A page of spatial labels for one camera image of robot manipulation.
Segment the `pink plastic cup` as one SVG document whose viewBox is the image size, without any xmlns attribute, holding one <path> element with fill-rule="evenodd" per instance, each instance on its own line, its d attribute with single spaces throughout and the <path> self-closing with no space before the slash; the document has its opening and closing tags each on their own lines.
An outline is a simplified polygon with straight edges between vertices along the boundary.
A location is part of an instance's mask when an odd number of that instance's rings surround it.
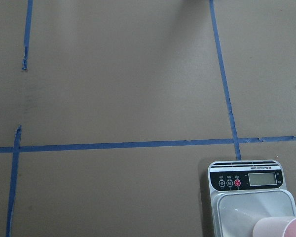
<svg viewBox="0 0 296 237">
<path fill-rule="evenodd" d="M 296 237 L 296 217 L 268 217 L 253 228 L 253 237 Z"/>
</svg>

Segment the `silver digital kitchen scale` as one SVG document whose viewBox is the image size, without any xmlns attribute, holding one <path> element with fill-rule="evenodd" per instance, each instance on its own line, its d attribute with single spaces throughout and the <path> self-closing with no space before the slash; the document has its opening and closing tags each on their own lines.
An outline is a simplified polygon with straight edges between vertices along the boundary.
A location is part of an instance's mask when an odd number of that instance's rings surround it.
<svg viewBox="0 0 296 237">
<path fill-rule="evenodd" d="M 262 218 L 296 217 L 295 200 L 275 160 L 215 161 L 207 175 L 216 237 L 251 237 Z"/>
</svg>

